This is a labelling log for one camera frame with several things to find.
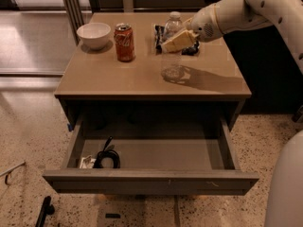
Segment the speckled floor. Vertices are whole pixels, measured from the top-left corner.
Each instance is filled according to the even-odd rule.
[[[68,61],[66,54],[56,57]],[[303,129],[290,115],[240,115],[231,135],[241,169],[260,176],[243,197],[59,195],[42,178],[46,168],[60,167],[71,137],[53,96],[58,83],[47,78],[0,80],[0,172],[26,161],[12,172],[9,185],[1,178],[0,227],[34,226],[46,196],[51,196],[55,213],[46,217],[45,226],[263,226],[278,154]],[[120,218],[106,218],[107,213]]]

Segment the ceramic bowl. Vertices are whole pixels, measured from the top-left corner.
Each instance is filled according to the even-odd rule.
[[[90,23],[77,30],[79,38],[93,50],[102,49],[110,39],[110,26],[104,23]]]

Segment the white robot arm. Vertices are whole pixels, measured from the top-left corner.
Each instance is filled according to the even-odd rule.
[[[274,25],[303,74],[303,2],[301,0],[222,0],[198,11],[187,24],[209,42],[235,30]]]

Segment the black cable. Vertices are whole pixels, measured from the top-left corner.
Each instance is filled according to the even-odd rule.
[[[110,145],[111,141],[112,141],[113,137],[110,136],[103,148],[103,151],[100,151],[98,153],[97,159],[94,162],[94,166],[93,168],[104,168],[104,166],[102,165],[102,160],[104,158],[111,158],[114,162],[114,168],[120,168],[120,157],[119,155],[113,150],[113,149],[107,149],[107,147]]]

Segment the red soda can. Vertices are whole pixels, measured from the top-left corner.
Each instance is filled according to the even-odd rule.
[[[116,43],[116,56],[119,61],[134,59],[134,33],[129,24],[116,25],[114,39]]]

